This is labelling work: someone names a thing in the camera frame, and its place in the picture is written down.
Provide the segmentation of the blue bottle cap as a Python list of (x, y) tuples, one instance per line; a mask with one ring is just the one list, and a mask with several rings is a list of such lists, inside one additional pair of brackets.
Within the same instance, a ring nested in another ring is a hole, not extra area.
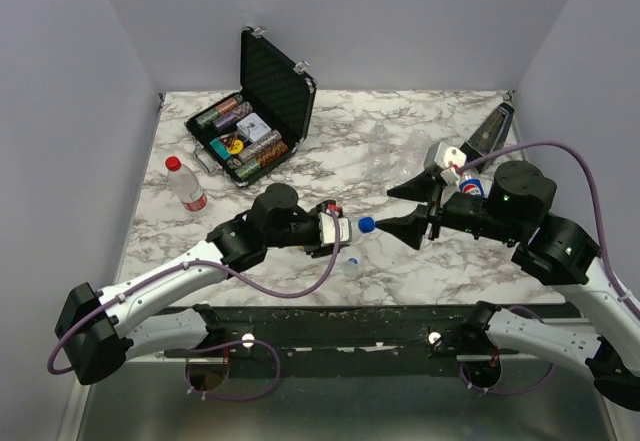
[(372, 217), (362, 217), (357, 223), (358, 229), (363, 234), (368, 234), (376, 229), (376, 222)]

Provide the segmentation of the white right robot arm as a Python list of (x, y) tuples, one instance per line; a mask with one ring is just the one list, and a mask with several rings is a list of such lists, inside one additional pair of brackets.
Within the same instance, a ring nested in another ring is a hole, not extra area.
[(413, 249), (424, 239), (436, 239), (442, 228), (513, 249), (512, 262), (578, 308), (595, 333), (569, 331), (477, 302), (443, 343), (463, 352), (506, 349), (536, 356), (581, 374), (606, 399), (636, 411), (639, 302), (606, 267), (604, 248), (579, 224), (551, 213), (556, 189), (534, 165), (510, 161), (498, 167), (487, 197), (456, 192), (443, 201), (443, 176), (427, 170), (388, 192), (417, 201), (416, 209), (375, 226)]

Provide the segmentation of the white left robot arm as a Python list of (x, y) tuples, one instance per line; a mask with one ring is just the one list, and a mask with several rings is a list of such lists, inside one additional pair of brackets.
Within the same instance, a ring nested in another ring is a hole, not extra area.
[(246, 271), (271, 248), (301, 247), (313, 258), (336, 263), (351, 226), (334, 201), (304, 210), (294, 188), (276, 183), (252, 206), (223, 222), (176, 259), (119, 284), (94, 289), (88, 283), (67, 295), (54, 328), (49, 355), (52, 375), (72, 373), (82, 385), (114, 374), (127, 360), (165, 350), (214, 354), (220, 329), (194, 308), (174, 315), (164, 309), (209, 285), (235, 278), (268, 296), (285, 295), (257, 284)]

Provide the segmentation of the red label plastic bottle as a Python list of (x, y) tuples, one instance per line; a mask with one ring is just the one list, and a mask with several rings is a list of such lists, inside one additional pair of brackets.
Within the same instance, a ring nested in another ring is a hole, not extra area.
[(175, 172), (167, 169), (167, 180), (171, 190), (187, 211), (198, 212), (207, 205), (207, 196), (188, 166), (182, 163), (181, 168)]

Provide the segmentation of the red bottle cap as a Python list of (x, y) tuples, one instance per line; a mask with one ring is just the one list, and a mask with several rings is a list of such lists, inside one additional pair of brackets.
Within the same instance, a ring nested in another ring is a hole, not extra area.
[(165, 160), (165, 166), (169, 171), (175, 172), (181, 168), (182, 163), (177, 156), (169, 156)]

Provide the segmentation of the blue label pepsi bottle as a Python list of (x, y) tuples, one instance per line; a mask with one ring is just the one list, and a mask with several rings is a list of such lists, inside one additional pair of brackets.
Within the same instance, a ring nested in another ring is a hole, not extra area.
[(347, 217), (342, 217), (339, 219), (339, 227), (340, 227), (340, 242), (345, 244), (353, 244), (360, 240), (363, 234), (359, 231), (357, 223), (358, 220), (352, 220)]

